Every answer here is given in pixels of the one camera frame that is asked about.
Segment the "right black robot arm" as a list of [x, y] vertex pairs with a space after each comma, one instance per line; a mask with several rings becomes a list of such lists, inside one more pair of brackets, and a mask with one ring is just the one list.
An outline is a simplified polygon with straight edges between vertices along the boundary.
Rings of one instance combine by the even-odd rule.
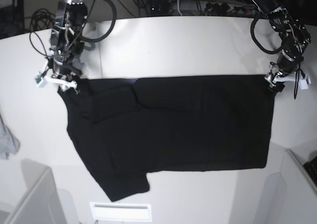
[[86, 0], [59, 0], [50, 37], [49, 67], [53, 70], [50, 82], [66, 91], [77, 89], [75, 76], [82, 71], [73, 65], [84, 49], [80, 40], [88, 20]]

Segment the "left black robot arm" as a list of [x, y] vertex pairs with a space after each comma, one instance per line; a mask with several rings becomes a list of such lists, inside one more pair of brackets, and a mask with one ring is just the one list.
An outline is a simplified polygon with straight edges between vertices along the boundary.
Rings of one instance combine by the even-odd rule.
[[[257, 15], [250, 27], [251, 38], [257, 47], [268, 55], [278, 55], [276, 62], [270, 62], [269, 72], [265, 75], [268, 88], [281, 92], [285, 82], [294, 82], [294, 98], [298, 90], [307, 90], [311, 84], [310, 76], [304, 73], [301, 64], [304, 52], [312, 42], [311, 35], [299, 19], [293, 19], [288, 10], [277, 0], [251, 0], [257, 7]], [[275, 50], [262, 46], [255, 35], [255, 26], [260, 17], [266, 18], [272, 29], [278, 33], [281, 45]]]

